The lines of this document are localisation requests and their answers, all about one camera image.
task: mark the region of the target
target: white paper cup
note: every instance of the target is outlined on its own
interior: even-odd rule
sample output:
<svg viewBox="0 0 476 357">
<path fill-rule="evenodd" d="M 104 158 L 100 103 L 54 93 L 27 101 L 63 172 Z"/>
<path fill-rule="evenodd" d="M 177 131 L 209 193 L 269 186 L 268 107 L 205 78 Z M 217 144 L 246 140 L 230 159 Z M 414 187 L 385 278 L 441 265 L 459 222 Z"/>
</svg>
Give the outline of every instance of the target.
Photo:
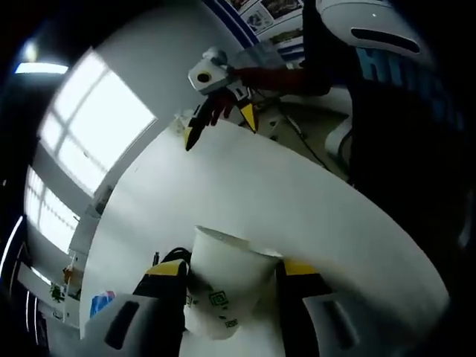
<svg viewBox="0 0 476 357">
<path fill-rule="evenodd" d="M 185 327 L 214 340 L 231 337 L 260 298 L 279 254 L 204 227 L 196 227 Z"/>
</svg>

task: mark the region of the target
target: black cable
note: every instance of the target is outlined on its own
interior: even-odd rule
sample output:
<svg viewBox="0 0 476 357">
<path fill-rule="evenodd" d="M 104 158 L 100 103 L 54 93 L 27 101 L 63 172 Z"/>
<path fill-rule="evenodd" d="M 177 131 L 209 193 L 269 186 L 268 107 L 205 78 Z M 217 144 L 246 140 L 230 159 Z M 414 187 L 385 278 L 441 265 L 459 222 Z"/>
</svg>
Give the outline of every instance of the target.
<svg viewBox="0 0 476 357">
<path fill-rule="evenodd" d="M 296 127 L 296 123 L 293 122 L 293 120 L 291 120 L 291 118 L 286 114 L 284 113 L 284 111 L 280 108 L 280 106 L 278 106 L 278 109 L 281 113 L 282 116 L 284 116 L 284 118 L 289 122 L 289 124 L 291 124 L 291 127 L 293 128 L 293 130 L 295 131 L 295 133 L 297 134 L 297 136 L 299 137 L 299 139 L 303 142 L 304 146 L 309 150 L 309 152 L 312 154 L 312 156 L 314 156 L 314 158 L 318 161 L 318 163 L 324 168 L 326 169 L 327 171 L 329 171 L 330 173 L 332 172 L 329 167 L 324 163 L 324 161 L 322 161 L 321 158 L 319 158 L 317 156 L 317 154 L 314 152 L 314 150 L 311 148 L 311 146 L 306 142 L 306 139 L 303 137 L 303 134 L 300 132 L 300 130 Z"/>
<path fill-rule="evenodd" d="M 273 101 L 276 101 L 277 108 L 280 111 L 281 115 L 284 116 L 284 118 L 289 122 L 299 139 L 303 142 L 304 146 L 309 150 L 309 152 L 314 156 L 314 158 L 318 161 L 318 163 L 327 171 L 330 173 L 332 172 L 329 167 L 318 157 L 318 155 L 314 152 L 314 150 L 311 148 L 310 145 L 306 142 L 306 139 L 303 137 L 303 133 L 299 129 L 298 125 L 283 111 L 283 108 L 281 107 L 281 99 L 279 97 L 277 98 L 267 98 L 261 93 L 258 89 L 255 89 L 255 92 L 258 93 L 264 100 L 271 99 Z"/>
</svg>

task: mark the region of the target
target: white wall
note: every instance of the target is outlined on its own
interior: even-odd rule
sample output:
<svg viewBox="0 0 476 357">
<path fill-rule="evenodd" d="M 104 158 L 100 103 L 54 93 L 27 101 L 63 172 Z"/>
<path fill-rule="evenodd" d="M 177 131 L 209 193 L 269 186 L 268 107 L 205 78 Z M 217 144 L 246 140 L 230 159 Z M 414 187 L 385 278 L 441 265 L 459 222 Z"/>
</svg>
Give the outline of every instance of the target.
<svg viewBox="0 0 476 357">
<path fill-rule="evenodd" d="M 81 216 L 91 202 L 91 197 L 58 166 L 41 143 L 38 144 L 32 168 L 45 185 L 69 207 Z"/>
<path fill-rule="evenodd" d="M 71 262 L 70 257 L 27 222 L 28 246 L 34 268 L 49 280 L 57 284 L 62 283 L 62 270 Z"/>
<path fill-rule="evenodd" d="M 97 52 L 157 117 L 124 153 L 97 191 L 118 181 L 181 110 L 195 109 L 204 97 L 195 91 L 188 71 L 211 46 L 234 54 L 241 45 L 200 0 L 166 0 L 153 11 L 116 31 Z"/>
<path fill-rule="evenodd" d="M 38 299 L 54 309 L 62 311 L 62 303 L 57 303 L 51 298 L 50 286 L 37 277 L 25 264 L 20 265 L 18 281 Z"/>
</svg>

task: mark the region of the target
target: white table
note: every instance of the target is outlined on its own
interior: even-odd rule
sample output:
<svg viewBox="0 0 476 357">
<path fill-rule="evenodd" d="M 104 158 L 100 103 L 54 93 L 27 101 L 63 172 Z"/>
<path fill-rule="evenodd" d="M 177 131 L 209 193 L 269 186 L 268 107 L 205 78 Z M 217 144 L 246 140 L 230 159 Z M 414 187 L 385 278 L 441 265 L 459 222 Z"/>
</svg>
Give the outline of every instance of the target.
<svg viewBox="0 0 476 357">
<path fill-rule="evenodd" d="M 428 258 L 372 202 L 297 153 L 220 121 L 190 152 L 166 129 L 118 182 L 86 263 L 81 332 L 95 294 L 130 293 L 156 251 L 163 257 L 192 247 L 195 225 L 311 262 L 415 335 L 425 334 L 448 302 Z M 282 356 L 274 318 L 264 314 L 226 341 L 186 335 L 181 354 L 234 351 Z"/>
</svg>

